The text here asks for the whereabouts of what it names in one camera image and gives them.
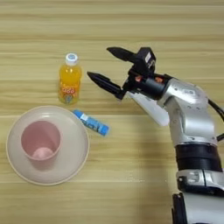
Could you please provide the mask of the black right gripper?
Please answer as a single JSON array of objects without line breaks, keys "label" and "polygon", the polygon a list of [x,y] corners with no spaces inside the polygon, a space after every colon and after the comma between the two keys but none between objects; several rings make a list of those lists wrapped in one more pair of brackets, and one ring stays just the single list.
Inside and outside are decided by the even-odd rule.
[{"label": "black right gripper", "polygon": [[[135,62],[135,54],[121,47],[108,47],[107,50],[119,60]],[[150,97],[152,100],[162,98],[168,81],[172,78],[168,74],[147,74],[137,73],[134,69],[128,72],[128,79],[122,86],[116,85],[106,76],[99,73],[87,72],[88,77],[100,88],[110,92],[117,99],[121,100],[126,92],[138,93]]]}]

